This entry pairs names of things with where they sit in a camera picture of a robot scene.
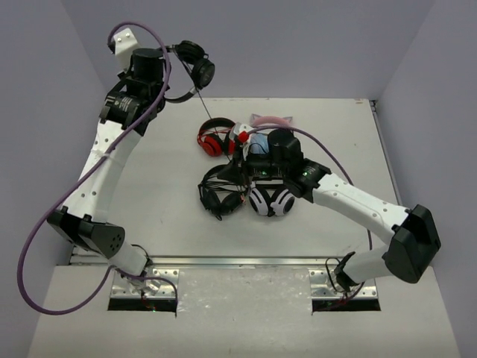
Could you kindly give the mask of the black on-ear headphones with cable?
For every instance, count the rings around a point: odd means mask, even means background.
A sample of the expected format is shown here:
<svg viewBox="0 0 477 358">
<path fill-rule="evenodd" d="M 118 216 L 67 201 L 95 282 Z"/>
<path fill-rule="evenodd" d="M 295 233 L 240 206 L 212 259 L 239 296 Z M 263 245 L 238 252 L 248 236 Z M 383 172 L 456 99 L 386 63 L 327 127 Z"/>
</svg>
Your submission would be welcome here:
<svg viewBox="0 0 477 358">
<path fill-rule="evenodd" d="M 179 44 L 168 46 L 167 52 L 174 54 L 180 61 L 191 79 L 193 87 L 186 94 L 175 98 L 165 98 L 165 101 L 171 104 L 182 104 L 198 95 L 208 116 L 207 120 L 213 118 L 200 93 L 212 82 L 215 75 L 215 64 L 209 59 L 209 55 L 200 45 L 190 40 L 183 40 Z"/>
</svg>

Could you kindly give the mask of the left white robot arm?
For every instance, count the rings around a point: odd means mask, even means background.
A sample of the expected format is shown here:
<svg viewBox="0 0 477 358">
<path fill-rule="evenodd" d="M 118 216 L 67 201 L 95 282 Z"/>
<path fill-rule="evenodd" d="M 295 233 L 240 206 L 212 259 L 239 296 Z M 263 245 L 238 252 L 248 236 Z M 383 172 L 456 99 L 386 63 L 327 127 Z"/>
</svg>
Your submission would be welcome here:
<svg viewBox="0 0 477 358">
<path fill-rule="evenodd" d="M 161 50 L 133 50 L 129 68 L 105 98 L 79 187 L 47 218 L 63 238 L 134 277 L 148 258 L 127 242 L 123 227 L 109 223 L 110 205 L 128 157 L 165 105 L 159 94 L 169 72 Z"/>
</svg>

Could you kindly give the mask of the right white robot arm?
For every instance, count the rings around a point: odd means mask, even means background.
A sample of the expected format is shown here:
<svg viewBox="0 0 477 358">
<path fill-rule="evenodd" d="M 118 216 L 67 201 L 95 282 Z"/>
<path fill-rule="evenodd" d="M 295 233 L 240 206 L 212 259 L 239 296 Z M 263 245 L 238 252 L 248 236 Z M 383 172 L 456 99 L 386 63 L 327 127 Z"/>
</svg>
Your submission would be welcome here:
<svg viewBox="0 0 477 358">
<path fill-rule="evenodd" d="M 305 158 L 296 128 L 266 128 L 266 154 L 250 153 L 260 128 L 238 123 L 230 130 L 233 158 L 219 178 L 238 185 L 252 179 L 278 178 L 295 198 L 331 209 L 380 238 L 382 247 L 360 254 L 350 252 L 337 264 L 333 276 L 343 291 L 387 276 L 417 283 L 441 248 L 431 211 L 419 204 L 410 209 L 384 201 Z"/>
</svg>

